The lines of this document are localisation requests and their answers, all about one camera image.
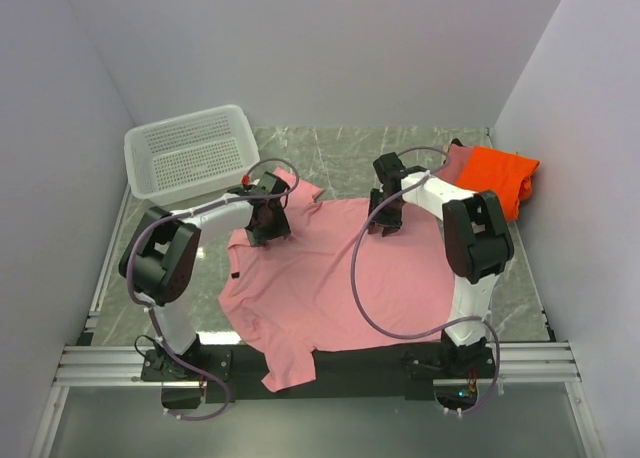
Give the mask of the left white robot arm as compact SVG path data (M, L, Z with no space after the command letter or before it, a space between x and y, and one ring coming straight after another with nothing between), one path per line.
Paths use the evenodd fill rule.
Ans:
M205 374L206 356L180 297L189 287L203 241L243 230L252 246L286 238L285 208L293 184L272 172L242 183L221 197L185 210L147 210L119 263L132 301L144 307L155 332L158 359L176 379Z

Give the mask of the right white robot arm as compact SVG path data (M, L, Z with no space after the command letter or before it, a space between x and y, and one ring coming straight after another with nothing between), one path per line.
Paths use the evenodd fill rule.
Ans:
M370 192L370 234L398 232L406 204L428 212L443 225L445 256L454 277L452 325L441 331L426 369L465 377L482 364L493 365L494 355L486 345L486 317L493 288L514 255L498 196L459 188L422 166L407 167L395 152L378 157L373 168L381 187Z

